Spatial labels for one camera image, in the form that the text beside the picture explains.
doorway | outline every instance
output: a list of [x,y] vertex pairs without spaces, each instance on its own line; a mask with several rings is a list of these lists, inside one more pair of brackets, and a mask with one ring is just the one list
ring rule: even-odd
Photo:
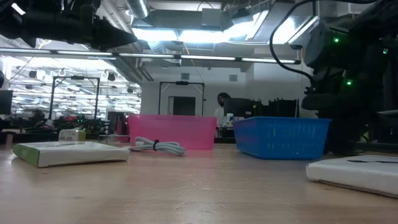
[[196,98],[189,96],[170,96],[168,115],[194,116]]

white cable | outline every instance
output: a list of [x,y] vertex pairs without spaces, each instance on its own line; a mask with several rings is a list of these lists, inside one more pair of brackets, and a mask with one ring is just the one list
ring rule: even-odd
[[[154,141],[143,137],[136,137],[136,146],[129,147],[130,151],[145,151],[145,150],[154,150]],[[185,154],[185,148],[180,147],[180,144],[177,142],[159,142],[155,145],[156,151],[172,153],[179,156]]]

man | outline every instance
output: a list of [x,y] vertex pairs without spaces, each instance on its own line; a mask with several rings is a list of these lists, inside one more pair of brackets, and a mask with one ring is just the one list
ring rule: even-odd
[[228,93],[220,93],[217,96],[218,104],[220,105],[215,113],[214,116],[217,118],[217,127],[224,126],[225,116],[224,116],[224,99],[231,98]]

table surface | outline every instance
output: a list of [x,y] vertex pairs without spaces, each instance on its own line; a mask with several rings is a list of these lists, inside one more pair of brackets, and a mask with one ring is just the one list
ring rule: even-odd
[[37,169],[0,150],[1,223],[393,223],[398,200],[310,182],[308,161],[266,161],[234,145],[184,157]]

